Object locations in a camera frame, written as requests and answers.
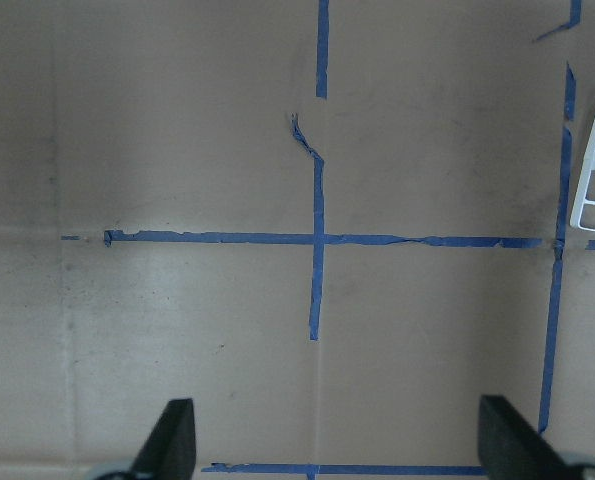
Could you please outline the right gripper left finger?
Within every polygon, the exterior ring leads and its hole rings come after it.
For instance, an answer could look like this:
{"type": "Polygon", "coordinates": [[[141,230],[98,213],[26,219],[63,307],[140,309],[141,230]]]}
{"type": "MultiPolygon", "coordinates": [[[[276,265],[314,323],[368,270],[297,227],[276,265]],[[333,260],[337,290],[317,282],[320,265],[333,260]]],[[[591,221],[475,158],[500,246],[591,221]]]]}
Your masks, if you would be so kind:
{"type": "Polygon", "coordinates": [[[134,479],[192,478],[196,429],[192,398],[170,400],[131,465],[134,479]]]}

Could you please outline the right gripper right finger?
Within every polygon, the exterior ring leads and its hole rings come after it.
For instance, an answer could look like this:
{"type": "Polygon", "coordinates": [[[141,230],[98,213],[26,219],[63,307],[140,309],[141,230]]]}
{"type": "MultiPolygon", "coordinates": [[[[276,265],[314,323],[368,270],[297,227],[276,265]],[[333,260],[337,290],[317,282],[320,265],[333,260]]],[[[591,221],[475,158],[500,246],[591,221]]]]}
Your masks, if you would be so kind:
{"type": "Polygon", "coordinates": [[[477,453],[489,479],[577,478],[577,468],[568,466],[500,395],[480,398],[477,453]]]}

